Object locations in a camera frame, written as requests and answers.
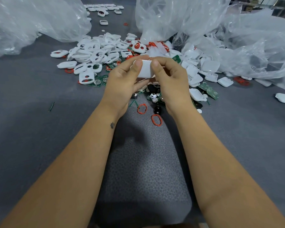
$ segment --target person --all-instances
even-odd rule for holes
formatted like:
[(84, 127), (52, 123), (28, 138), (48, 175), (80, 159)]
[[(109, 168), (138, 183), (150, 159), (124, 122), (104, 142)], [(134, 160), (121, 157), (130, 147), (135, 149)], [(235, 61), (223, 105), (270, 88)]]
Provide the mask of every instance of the person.
[[(1, 228), (88, 226), (116, 123), (125, 114), (132, 94), (149, 82), (136, 82), (142, 59), (149, 57), (133, 57), (110, 72), (95, 111), (3, 220)], [(285, 228), (285, 218), (274, 203), (193, 106), (186, 70), (171, 58), (150, 59), (167, 111), (176, 122), (208, 226)]]

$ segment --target person's right arm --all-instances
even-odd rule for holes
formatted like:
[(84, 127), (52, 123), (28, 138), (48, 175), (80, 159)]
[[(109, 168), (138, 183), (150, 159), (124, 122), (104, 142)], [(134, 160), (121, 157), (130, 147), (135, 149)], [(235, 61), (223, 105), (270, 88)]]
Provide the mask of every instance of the person's right arm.
[(274, 203), (193, 106), (186, 70), (171, 58), (152, 60), (167, 110), (177, 124), (194, 192), (208, 226), (285, 228), (285, 218)]

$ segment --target person's left hand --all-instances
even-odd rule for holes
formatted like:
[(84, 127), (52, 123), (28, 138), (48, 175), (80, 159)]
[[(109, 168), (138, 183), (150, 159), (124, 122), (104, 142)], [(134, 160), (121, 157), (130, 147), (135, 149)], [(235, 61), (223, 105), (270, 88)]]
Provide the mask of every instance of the person's left hand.
[(132, 57), (114, 68), (109, 74), (101, 105), (106, 105), (112, 112), (117, 113), (118, 119), (127, 111), (132, 94), (150, 81), (150, 79), (146, 79), (137, 82), (139, 81), (137, 76), (142, 68), (142, 60), (149, 60), (149, 56)]

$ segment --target finger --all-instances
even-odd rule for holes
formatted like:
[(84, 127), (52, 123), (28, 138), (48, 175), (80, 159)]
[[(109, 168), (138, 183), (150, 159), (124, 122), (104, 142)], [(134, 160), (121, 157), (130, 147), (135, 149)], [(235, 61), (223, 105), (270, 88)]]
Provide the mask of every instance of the finger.
[(146, 79), (146, 80), (143, 80), (141, 82), (138, 82), (138, 83), (134, 84), (134, 86), (133, 86), (133, 93), (135, 93), (138, 90), (140, 90), (142, 87), (144, 87), (149, 82), (150, 82), (150, 79)]
[(127, 73), (126, 78), (128, 78), (133, 84), (136, 82), (137, 76), (139, 75), (142, 69), (142, 60), (136, 59), (134, 64), (131, 66), (129, 72)]
[(151, 69), (155, 74), (156, 80), (158, 80), (160, 83), (168, 77), (168, 75), (166, 74), (160, 63), (157, 61), (157, 59), (152, 60)]
[(124, 61), (123, 63), (121, 63), (119, 66), (117, 66), (117, 69), (121, 69), (124, 72), (129, 72), (131, 65), (133, 65), (133, 62), (137, 59), (141, 59), (141, 60), (149, 60), (149, 55), (142, 55), (142, 56), (135, 56), (132, 57), (126, 61)]
[(152, 57), (150, 60), (157, 60), (161, 66), (169, 70), (171, 76), (178, 77), (184, 74), (184, 68), (169, 57)]

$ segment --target textured gray mat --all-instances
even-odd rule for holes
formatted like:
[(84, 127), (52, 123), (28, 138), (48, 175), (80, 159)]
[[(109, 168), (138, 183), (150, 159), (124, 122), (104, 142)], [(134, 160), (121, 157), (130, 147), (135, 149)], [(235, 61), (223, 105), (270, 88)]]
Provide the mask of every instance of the textured gray mat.
[[(138, 34), (133, 0), (83, 0), (124, 5), (122, 15), (91, 13), (91, 36), (106, 32)], [(104, 87), (77, 84), (78, 77), (57, 69), (57, 49), (73, 48), (47, 36), (18, 56), (0, 58), (0, 220), (80, 130), (100, 102)], [(243, 88), (210, 84), (220, 94), (204, 103), (203, 117), (285, 215), (285, 104), (252, 81)], [(55, 101), (52, 112), (48, 109)], [(183, 148), (173, 119), (163, 126), (133, 105), (116, 126), (93, 219), (106, 226), (146, 226), (200, 219)]]

